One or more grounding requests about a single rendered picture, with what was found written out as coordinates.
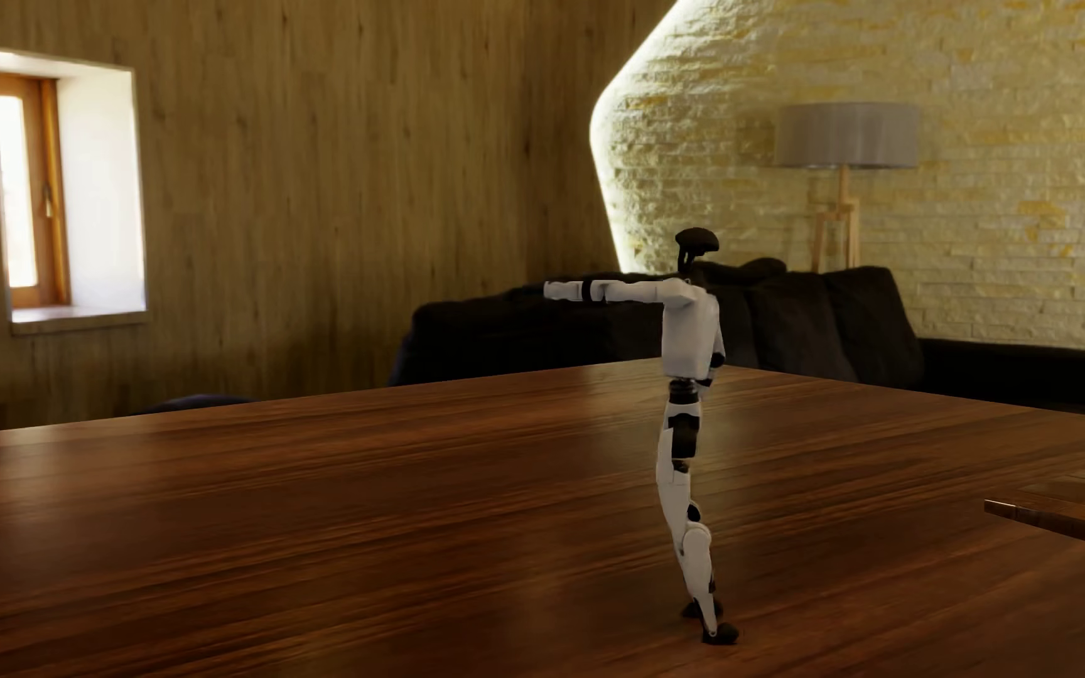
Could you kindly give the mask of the dark fabric sofa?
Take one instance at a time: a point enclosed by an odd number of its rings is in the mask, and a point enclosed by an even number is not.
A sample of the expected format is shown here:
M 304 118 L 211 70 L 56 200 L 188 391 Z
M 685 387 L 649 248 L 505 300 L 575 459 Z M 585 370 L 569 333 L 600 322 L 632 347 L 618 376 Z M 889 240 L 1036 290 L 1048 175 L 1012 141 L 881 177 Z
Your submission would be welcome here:
M 760 258 L 744 266 L 701 261 L 720 303 L 726 362 L 758 368 L 746 287 L 787 272 Z M 659 305 L 547 300 L 541 285 L 490 297 L 435 300 L 414 311 L 390 386 L 658 358 Z M 1085 350 L 921 338 L 926 375 L 912 391 L 1085 414 Z

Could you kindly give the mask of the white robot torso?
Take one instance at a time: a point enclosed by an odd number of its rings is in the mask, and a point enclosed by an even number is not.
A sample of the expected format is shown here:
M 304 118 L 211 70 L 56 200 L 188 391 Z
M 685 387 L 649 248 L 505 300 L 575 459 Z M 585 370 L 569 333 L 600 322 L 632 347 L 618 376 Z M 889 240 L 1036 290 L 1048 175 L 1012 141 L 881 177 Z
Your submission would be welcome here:
M 720 304 L 706 287 L 679 279 L 658 283 L 662 317 L 661 362 L 667 378 L 686 379 L 709 389 L 726 360 Z

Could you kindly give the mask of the black robot head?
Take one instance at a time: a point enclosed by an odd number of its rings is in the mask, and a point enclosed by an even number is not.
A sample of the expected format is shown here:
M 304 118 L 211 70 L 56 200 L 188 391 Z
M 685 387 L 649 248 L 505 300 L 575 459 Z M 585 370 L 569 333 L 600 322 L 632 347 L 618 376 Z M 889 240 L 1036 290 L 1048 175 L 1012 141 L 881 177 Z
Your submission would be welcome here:
M 677 246 L 676 269 L 684 279 L 692 274 L 697 258 L 720 251 L 720 241 L 706 228 L 686 228 L 676 233 L 674 240 Z

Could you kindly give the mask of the dark sofa cushion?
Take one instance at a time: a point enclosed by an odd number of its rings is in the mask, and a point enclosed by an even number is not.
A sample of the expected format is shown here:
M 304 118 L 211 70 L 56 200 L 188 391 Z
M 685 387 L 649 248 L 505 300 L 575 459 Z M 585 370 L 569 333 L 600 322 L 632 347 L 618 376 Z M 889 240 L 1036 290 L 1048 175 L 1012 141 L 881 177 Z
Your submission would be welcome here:
M 916 336 L 892 272 L 858 267 L 822 276 L 841 346 L 861 384 L 912 391 L 926 375 Z
M 769 372 L 857 382 L 824 277 L 787 272 L 746 287 L 758 364 Z

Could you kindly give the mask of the grey shade floor lamp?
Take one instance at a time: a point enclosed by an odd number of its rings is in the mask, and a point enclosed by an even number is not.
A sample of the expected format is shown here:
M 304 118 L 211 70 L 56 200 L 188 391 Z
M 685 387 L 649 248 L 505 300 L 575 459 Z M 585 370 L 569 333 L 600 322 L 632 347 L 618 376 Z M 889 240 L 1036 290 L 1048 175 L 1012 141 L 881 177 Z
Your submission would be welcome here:
M 818 212 L 812 228 L 812 272 L 822 271 L 827 223 L 843 229 L 846 268 L 861 264 L 861 200 L 851 194 L 851 172 L 916 168 L 920 121 L 920 108 L 905 102 L 805 102 L 776 111 L 773 165 L 837 172 L 833 207 Z

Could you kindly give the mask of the dark blue low seat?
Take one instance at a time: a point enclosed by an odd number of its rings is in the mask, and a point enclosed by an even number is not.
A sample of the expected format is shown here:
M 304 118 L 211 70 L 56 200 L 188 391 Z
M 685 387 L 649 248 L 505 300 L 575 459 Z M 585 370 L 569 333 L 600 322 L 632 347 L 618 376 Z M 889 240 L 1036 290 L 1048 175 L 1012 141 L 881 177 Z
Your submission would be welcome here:
M 189 396 L 184 395 L 183 397 L 167 399 L 164 402 L 153 404 L 153 406 L 136 410 L 130 415 L 161 414 L 162 412 L 228 407 L 255 401 L 255 399 L 240 397 L 239 395 L 232 394 L 197 393 L 190 394 Z

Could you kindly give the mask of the wooden frame window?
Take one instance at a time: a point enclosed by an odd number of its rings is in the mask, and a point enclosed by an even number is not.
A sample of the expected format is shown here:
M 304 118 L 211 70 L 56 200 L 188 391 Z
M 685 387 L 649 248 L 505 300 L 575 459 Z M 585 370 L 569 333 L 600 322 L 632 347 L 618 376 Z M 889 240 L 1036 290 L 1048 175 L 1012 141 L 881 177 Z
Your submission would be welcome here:
M 135 69 L 0 47 L 0 232 L 12 334 L 148 321 Z

